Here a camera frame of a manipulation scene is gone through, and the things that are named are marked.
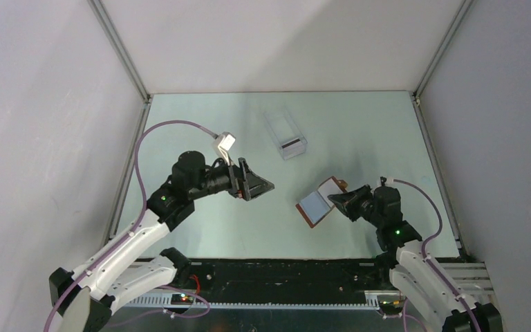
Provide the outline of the circuit board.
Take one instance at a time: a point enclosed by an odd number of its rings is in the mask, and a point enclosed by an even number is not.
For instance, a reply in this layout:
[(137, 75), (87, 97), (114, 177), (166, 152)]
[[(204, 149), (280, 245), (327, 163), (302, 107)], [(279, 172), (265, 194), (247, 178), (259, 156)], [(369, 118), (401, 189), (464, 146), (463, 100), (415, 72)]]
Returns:
[(173, 293), (170, 299), (170, 304), (173, 306), (176, 305), (193, 305), (196, 303), (194, 296), (187, 295), (184, 293)]
[(387, 301), (380, 301), (379, 307), (382, 310), (396, 310), (397, 308), (402, 308), (404, 306), (405, 299), (395, 299), (395, 300), (387, 300)]

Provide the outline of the clear plastic card box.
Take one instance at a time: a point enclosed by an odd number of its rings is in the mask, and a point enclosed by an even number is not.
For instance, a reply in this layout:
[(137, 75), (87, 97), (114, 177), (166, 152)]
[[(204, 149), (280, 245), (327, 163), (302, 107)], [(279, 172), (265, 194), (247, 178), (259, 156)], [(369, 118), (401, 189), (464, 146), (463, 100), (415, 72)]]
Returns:
[[(287, 109), (274, 109), (263, 113), (270, 137), (283, 160), (306, 153), (308, 141)], [(303, 145), (294, 149), (282, 149), (282, 144), (300, 138)]]

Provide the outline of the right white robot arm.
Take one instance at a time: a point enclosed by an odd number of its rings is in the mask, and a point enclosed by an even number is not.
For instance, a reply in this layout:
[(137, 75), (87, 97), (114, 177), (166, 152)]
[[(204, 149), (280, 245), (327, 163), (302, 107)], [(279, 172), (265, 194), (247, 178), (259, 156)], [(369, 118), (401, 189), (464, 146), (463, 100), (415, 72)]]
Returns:
[(398, 289), (437, 331), (502, 331), (492, 303), (466, 293), (428, 251), (429, 241), (403, 217), (400, 192), (382, 184), (331, 194), (329, 201), (348, 219), (364, 219), (376, 229), (382, 254), (374, 271), (384, 289)]

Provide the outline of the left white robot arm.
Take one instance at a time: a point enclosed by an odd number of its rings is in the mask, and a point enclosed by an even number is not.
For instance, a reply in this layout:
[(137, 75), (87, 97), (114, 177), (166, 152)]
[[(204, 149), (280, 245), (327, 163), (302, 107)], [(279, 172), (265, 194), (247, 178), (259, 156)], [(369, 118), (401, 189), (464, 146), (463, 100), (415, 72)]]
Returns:
[(227, 192), (235, 199), (251, 201), (274, 189), (274, 184), (256, 175), (244, 158), (238, 163), (217, 158), (205, 163), (199, 151), (182, 153), (167, 180), (145, 198), (139, 217), (84, 264), (73, 270), (58, 268), (49, 277), (53, 310), (63, 315), (82, 291), (88, 291), (88, 309), (82, 331), (100, 331), (111, 316), (131, 300), (171, 284), (188, 285), (191, 261), (175, 248), (164, 249), (147, 264), (129, 271), (129, 266), (155, 242), (174, 231), (195, 208), (194, 202)]

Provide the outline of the brown leather card holder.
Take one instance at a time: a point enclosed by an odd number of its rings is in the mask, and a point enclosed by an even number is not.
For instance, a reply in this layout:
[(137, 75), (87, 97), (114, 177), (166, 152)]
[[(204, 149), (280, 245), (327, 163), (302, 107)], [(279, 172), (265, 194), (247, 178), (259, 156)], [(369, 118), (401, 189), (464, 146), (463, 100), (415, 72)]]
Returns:
[(347, 187), (346, 181), (331, 176), (302, 198), (295, 207), (307, 225), (314, 228), (335, 208), (328, 196), (347, 193)]

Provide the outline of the card with black stripe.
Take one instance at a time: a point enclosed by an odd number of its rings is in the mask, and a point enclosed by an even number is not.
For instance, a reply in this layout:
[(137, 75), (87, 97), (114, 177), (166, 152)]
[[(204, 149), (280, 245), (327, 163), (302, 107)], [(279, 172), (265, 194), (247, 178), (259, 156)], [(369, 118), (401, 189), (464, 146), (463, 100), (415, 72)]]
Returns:
[(294, 138), (292, 140), (289, 140), (288, 142), (282, 144), (282, 149), (294, 149), (298, 148), (303, 145), (303, 142), (300, 138)]

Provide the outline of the left circuit board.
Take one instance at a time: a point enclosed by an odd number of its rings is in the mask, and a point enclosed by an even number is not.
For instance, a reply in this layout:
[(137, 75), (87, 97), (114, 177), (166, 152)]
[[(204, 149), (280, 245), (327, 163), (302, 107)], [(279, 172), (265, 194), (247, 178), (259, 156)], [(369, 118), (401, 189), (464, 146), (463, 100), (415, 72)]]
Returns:
[(194, 296), (187, 295), (184, 293), (173, 293), (170, 299), (170, 304), (173, 306), (176, 305), (193, 305), (196, 303)]

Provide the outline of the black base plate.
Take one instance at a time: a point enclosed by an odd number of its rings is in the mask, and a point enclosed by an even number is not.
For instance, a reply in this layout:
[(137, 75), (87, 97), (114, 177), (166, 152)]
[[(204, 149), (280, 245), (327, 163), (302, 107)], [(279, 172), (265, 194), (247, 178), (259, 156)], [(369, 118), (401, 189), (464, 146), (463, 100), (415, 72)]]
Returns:
[(170, 286), (212, 304), (366, 304), (397, 290), (374, 259), (193, 259)]

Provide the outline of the right circuit board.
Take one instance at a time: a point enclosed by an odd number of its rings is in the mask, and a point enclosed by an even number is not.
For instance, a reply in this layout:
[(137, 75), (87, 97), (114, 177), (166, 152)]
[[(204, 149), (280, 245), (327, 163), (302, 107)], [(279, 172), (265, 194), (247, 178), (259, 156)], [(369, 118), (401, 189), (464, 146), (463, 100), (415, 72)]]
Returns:
[(382, 310), (396, 310), (397, 308), (402, 308), (404, 306), (405, 299), (395, 299), (395, 300), (387, 300), (387, 301), (380, 301), (379, 307)]

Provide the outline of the aluminium frame rail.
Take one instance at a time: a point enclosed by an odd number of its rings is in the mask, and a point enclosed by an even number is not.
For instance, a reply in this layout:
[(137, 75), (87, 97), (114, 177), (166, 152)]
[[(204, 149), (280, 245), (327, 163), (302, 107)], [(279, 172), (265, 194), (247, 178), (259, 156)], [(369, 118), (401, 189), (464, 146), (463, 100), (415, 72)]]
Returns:
[(377, 308), (397, 306), (407, 294), (371, 259), (194, 259), (165, 257), (101, 266), (80, 283), (92, 297), (111, 296), (118, 309), (161, 286), (192, 291), (212, 306), (279, 308)]

